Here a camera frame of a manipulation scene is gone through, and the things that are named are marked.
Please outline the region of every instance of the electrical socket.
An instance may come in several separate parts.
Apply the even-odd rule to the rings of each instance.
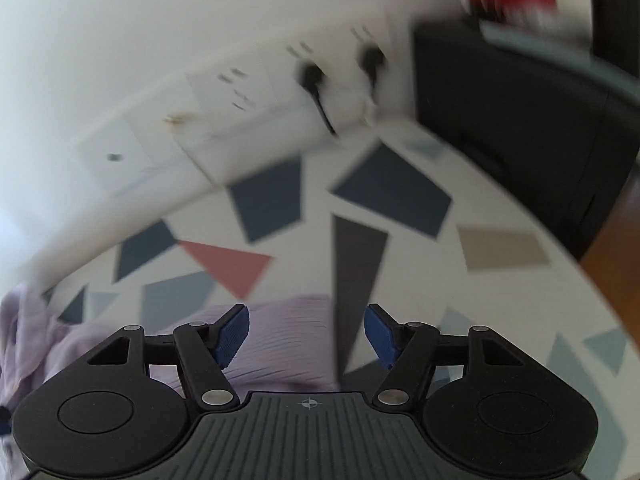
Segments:
[[[388,20],[382,12],[366,11],[329,28],[332,43],[333,83],[350,88],[368,88],[369,80],[358,65],[363,47],[375,44],[393,61]]]
[[[187,79],[215,135],[278,105],[255,49],[251,54],[193,68]]]
[[[281,105],[308,99],[308,94],[298,83],[300,65],[304,61],[313,61],[328,78],[332,77],[329,63],[332,51],[326,34],[326,27],[318,25],[260,47],[273,91]]]

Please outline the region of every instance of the blue gripper pad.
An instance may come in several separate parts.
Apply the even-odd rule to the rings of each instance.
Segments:
[[[218,344],[213,351],[213,358],[221,369],[231,363],[249,333],[249,310],[245,306],[218,332]]]
[[[364,311],[364,333],[376,351],[380,362],[386,368],[391,368],[396,364],[402,352],[396,348],[391,328],[378,317],[370,306]]]

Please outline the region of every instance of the wooden floor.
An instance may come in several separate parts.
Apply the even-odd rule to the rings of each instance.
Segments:
[[[640,171],[580,264],[640,347]]]

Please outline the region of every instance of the ridged black surface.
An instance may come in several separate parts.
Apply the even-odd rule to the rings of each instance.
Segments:
[[[305,407],[309,399],[318,404]],[[53,477],[37,474],[33,480]],[[207,415],[175,455],[135,480],[478,480],[431,450],[408,416],[361,394],[254,394]],[[578,480],[565,475],[561,480]]]

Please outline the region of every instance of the round circular pad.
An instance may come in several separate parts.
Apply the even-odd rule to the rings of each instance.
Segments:
[[[529,434],[542,430],[554,412],[544,401],[520,392],[501,392],[478,404],[482,421],[501,433]]]
[[[378,394],[378,400],[388,406],[401,406],[409,400],[409,396],[402,390],[383,390]]]
[[[210,406],[224,406],[234,400],[234,394],[226,390],[209,390],[202,394],[202,402]]]
[[[117,430],[133,415],[127,397],[112,392],[88,392],[60,406],[58,418],[71,431],[97,434]]]

